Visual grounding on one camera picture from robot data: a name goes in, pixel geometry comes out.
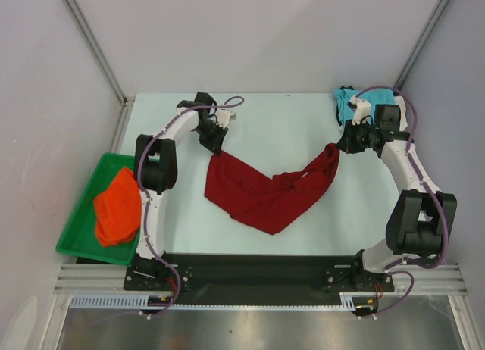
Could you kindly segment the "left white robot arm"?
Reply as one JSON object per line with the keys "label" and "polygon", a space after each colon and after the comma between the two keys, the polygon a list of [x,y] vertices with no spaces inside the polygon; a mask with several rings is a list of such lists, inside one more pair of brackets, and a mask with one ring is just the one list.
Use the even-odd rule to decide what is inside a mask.
{"label": "left white robot arm", "polygon": [[178,176],[177,146],[195,132],[202,147],[219,155],[228,125],[235,119],[236,114],[226,105],[218,105],[208,93],[199,92],[192,101],[182,100],[175,115],[158,133],[138,136],[133,175],[142,213],[134,264],[158,262],[165,253],[165,213],[168,193]]}

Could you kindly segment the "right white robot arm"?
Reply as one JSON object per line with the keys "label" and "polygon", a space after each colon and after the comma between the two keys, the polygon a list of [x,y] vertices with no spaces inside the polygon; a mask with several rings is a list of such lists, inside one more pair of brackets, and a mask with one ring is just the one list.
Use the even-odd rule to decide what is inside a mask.
{"label": "right white robot arm", "polygon": [[399,264],[424,269],[442,264],[458,202],[427,174],[410,132],[401,127],[399,105],[372,106],[364,99],[352,98],[349,107],[354,115],[344,124],[338,149],[346,154],[375,151],[399,192],[384,239],[359,251],[349,271],[350,283],[367,290]]}

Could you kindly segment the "dark red t-shirt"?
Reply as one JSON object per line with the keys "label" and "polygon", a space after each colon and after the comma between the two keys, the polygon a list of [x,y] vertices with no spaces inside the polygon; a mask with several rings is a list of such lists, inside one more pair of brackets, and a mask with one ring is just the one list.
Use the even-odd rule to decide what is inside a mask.
{"label": "dark red t-shirt", "polygon": [[340,150],[329,143],[303,170],[267,177],[221,152],[209,161],[204,195],[232,219],[275,235],[324,196],[339,162]]}

